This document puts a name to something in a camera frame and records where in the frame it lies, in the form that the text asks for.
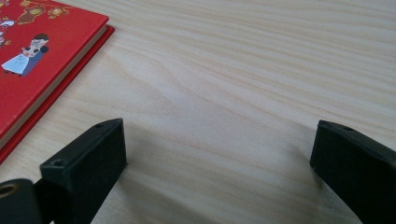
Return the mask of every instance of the wood grain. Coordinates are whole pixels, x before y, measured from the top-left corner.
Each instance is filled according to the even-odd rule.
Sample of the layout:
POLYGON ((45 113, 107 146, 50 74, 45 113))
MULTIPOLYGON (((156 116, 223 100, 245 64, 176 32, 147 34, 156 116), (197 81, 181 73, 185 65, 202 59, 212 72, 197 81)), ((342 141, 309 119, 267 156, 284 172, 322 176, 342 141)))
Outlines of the wood grain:
POLYGON ((93 223, 360 223, 312 172, 326 119, 396 148, 396 3, 63 1, 117 31, 0 166, 123 118, 129 165, 93 223))

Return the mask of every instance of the book cover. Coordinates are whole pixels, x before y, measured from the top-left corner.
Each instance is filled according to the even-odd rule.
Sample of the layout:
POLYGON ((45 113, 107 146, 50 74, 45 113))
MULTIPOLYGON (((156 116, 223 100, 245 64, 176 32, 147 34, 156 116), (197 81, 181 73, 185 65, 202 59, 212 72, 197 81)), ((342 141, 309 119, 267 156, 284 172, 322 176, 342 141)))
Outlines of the book cover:
POLYGON ((0 0, 0 163, 113 33, 50 0, 0 0))

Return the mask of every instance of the hole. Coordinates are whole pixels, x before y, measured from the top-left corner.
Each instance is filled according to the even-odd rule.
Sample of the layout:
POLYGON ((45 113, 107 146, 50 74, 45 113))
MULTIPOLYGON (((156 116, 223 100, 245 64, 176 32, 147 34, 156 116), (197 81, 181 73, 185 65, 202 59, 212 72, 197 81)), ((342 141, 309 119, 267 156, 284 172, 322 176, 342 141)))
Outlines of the hole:
POLYGON ((59 159, 59 160, 53 161, 51 164, 54 166, 64 166, 66 164, 66 162, 64 160, 59 159))
POLYGON ((11 195, 12 193, 17 190, 18 185, 16 184, 7 184, 2 187, 0 187, 0 198, 7 197, 8 195, 11 195))

